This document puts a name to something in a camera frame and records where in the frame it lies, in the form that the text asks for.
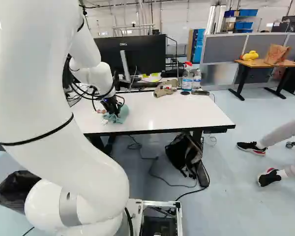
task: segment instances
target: water bottle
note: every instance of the water bottle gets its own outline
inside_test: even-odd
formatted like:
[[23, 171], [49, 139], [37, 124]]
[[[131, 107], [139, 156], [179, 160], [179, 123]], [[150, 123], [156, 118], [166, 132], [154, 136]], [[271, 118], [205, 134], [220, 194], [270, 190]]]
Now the water bottle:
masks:
[[185, 71], [183, 72], [183, 75], [182, 75], [181, 90], [191, 92], [193, 78], [191, 76], [190, 70], [192, 67], [192, 63], [189, 61], [186, 61], [184, 67], [185, 67]]
[[197, 91], [200, 89], [200, 82], [201, 82], [201, 70], [197, 69], [195, 72], [195, 76], [193, 77], [192, 91]]

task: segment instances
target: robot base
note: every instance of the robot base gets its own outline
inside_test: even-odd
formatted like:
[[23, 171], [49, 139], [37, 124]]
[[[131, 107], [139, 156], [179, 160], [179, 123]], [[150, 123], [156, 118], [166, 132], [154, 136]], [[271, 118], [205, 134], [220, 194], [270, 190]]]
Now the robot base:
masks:
[[[127, 209], [132, 217], [133, 236], [182, 236], [180, 202], [155, 202], [129, 199]], [[130, 236], [127, 216], [115, 236]]]

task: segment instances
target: cubicle partition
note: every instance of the cubicle partition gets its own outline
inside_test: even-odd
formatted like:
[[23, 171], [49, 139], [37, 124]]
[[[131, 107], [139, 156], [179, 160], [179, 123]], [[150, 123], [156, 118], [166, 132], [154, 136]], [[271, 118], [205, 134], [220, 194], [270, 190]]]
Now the cubicle partition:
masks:
[[[249, 51], [256, 51], [259, 58], [264, 58], [270, 44], [290, 46], [287, 57], [295, 59], [295, 33], [233, 33], [206, 35], [200, 62], [203, 72], [202, 86], [207, 89], [236, 88], [235, 80], [238, 65], [234, 60]], [[272, 69], [255, 70], [255, 76], [246, 81], [245, 87], [262, 88], [275, 86], [278, 80], [273, 78]]]

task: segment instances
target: yellow object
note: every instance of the yellow object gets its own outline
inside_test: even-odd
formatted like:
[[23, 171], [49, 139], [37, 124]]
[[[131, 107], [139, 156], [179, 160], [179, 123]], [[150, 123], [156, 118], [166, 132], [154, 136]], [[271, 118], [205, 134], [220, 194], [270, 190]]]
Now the yellow object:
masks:
[[259, 57], [258, 53], [256, 51], [250, 51], [249, 53], [244, 54], [240, 57], [242, 60], [254, 60]]

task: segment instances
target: white sock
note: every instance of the white sock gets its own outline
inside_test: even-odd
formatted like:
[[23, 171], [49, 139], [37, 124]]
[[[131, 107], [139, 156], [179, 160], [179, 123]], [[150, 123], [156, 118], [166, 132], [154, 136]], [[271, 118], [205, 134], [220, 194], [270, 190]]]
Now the white sock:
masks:
[[288, 177], [287, 174], [285, 173], [285, 170], [279, 170], [279, 171], [276, 172], [276, 174], [278, 176], [280, 176], [281, 178], [287, 178]]
[[257, 142], [256, 147], [259, 149], [264, 149], [265, 146], [263, 146], [260, 142]]

